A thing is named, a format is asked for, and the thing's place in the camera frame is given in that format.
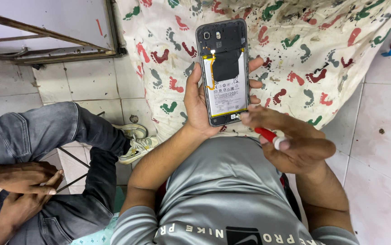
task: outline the gray jeans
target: gray jeans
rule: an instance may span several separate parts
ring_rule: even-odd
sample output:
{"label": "gray jeans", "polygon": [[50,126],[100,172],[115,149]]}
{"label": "gray jeans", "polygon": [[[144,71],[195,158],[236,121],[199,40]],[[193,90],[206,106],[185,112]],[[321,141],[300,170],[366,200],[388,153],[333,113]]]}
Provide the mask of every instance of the gray jeans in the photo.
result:
{"label": "gray jeans", "polygon": [[121,130],[73,102],[0,116],[0,164],[38,161],[75,140],[94,146],[84,192],[53,196],[8,244],[65,245],[105,228],[113,216],[116,156],[128,141]]}

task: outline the metal handle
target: metal handle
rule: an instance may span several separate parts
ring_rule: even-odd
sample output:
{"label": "metal handle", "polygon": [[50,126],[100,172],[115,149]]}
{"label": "metal handle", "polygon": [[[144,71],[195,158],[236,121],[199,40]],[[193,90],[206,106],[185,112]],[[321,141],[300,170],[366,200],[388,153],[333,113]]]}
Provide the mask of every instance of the metal handle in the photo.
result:
{"label": "metal handle", "polygon": [[27,53],[29,50],[27,47],[22,47],[22,50],[18,53],[15,53],[15,54],[0,54],[0,57],[17,57],[17,56],[20,56],[20,55],[23,55],[25,53]]}

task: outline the white sneaker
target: white sneaker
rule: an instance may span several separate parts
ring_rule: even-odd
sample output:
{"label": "white sneaker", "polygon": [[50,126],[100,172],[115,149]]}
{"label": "white sneaker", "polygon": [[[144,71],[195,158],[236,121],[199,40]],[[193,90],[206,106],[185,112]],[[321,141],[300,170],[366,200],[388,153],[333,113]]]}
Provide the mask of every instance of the white sneaker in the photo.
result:
{"label": "white sneaker", "polygon": [[124,133],[124,137],[128,139],[135,138],[137,140],[147,137],[147,129],[139,124],[126,124],[126,125],[112,125],[115,128],[121,130]]}
{"label": "white sneaker", "polygon": [[156,136],[149,136],[144,139],[137,140],[133,138],[130,141],[132,146],[125,155],[118,157],[118,162],[121,164],[130,164],[134,160],[144,156],[149,153],[159,142],[156,139]]}

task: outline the black logo patch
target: black logo patch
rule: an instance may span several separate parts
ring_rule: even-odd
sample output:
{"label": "black logo patch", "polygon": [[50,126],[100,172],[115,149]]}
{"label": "black logo patch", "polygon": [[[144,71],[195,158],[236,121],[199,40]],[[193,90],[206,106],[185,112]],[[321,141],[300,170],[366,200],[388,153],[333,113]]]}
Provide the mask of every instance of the black logo patch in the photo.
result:
{"label": "black logo patch", "polygon": [[226,227],[227,245],[262,245],[258,229]]}

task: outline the open smartphone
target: open smartphone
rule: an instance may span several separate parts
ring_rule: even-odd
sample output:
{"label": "open smartphone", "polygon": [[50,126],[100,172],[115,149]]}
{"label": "open smartphone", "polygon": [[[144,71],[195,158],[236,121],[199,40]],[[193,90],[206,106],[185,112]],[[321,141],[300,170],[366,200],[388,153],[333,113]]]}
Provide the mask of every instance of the open smartphone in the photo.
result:
{"label": "open smartphone", "polygon": [[240,121],[250,104],[247,24],[243,19],[201,25],[196,38],[209,123]]}

